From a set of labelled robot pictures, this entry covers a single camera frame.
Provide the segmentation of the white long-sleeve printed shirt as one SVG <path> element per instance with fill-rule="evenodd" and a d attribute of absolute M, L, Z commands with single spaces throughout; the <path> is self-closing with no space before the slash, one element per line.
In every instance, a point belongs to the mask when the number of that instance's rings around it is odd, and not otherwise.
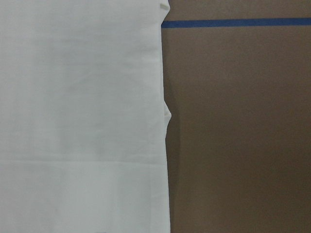
<path fill-rule="evenodd" d="M 168 233 L 166 0 L 0 3 L 0 230 Z"/>

